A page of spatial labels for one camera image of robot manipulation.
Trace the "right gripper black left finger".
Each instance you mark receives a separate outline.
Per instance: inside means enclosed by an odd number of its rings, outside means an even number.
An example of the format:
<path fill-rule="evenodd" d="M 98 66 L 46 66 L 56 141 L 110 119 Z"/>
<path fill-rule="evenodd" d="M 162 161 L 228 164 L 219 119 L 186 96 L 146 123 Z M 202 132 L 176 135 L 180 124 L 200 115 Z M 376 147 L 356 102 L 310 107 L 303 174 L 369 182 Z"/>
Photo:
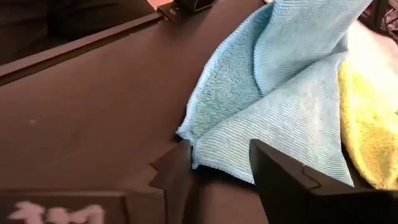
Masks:
<path fill-rule="evenodd" d="M 188 141 L 146 165 L 120 189 L 1 191 L 1 223 L 182 223 L 191 188 Z"/>

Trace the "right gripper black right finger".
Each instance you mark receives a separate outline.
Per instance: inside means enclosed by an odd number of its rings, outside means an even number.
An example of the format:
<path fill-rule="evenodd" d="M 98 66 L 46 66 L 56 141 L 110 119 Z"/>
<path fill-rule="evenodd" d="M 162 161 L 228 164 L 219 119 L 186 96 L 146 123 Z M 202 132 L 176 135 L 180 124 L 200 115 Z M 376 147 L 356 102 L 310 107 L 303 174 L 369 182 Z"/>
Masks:
<path fill-rule="evenodd" d="M 252 139 L 249 161 L 269 223 L 397 223 L 397 191 L 347 185 Z"/>

